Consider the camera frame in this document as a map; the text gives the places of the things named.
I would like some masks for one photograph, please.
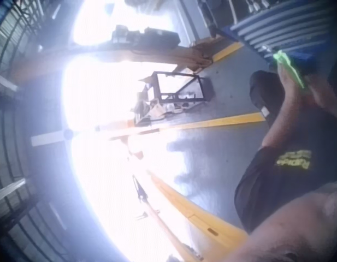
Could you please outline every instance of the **hand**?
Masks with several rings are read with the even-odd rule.
[[[299,94],[299,85],[292,79],[287,69],[282,64],[277,66],[277,73],[279,74],[280,81],[285,89],[285,94]]]
[[[333,104],[337,103],[337,97],[325,78],[321,78],[318,75],[308,75],[304,79],[318,106],[323,109],[329,109]]]

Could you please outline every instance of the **leg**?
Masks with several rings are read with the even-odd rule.
[[[277,74],[257,71],[250,78],[250,97],[271,126],[282,105],[285,93]]]

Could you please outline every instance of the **metal rack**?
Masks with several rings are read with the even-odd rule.
[[[244,14],[247,6],[241,6],[244,1],[228,2],[233,23],[225,24],[218,13],[211,10],[218,33],[243,43],[268,62],[273,61],[271,49],[281,49],[291,57],[305,61],[314,58],[329,45],[337,20],[337,1],[281,1],[247,17]],[[243,19],[238,16],[240,8]]]
[[[29,48],[36,43],[38,33],[44,26],[45,15],[51,12],[52,3],[42,0],[0,1],[0,76],[3,79],[9,80],[11,65],[16,59],[29,55]],[[57,236],[55,225],[53,227],[48,222],[40,209],[43,200],[36,193],[31,174],[19,151],[26,147],[17,135],[21,92],[19,87],[13,90],[0,81],[0,189],[17,178],[27,180],[25,185],[0,200],[0,246],[21,261],[68,262],[71,257],[63,240]],[[34,236],[43,240],[49,252]],[[22,237],[28,240],[25,246],[19,241]],[[39,255],[32,258],[31,253],[26,253],[28,246],[33,247]]]

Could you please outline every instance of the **person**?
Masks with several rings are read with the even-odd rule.
[[[306,91],[281,65],[278,75],[251,76],[251,100],[270,128],[235,191],[249,234],[292,200],[337,181],[337,96],[324,78],[304,79]]]
[[[223,262],[337,261],[337,181],[279,208]]]

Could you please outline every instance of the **black shirt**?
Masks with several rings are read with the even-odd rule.
[[[250,233],[291,200],[337,180],[337,119],[315,107],[300,113],[282,149],[260,149],[235,192],[235,207]]]

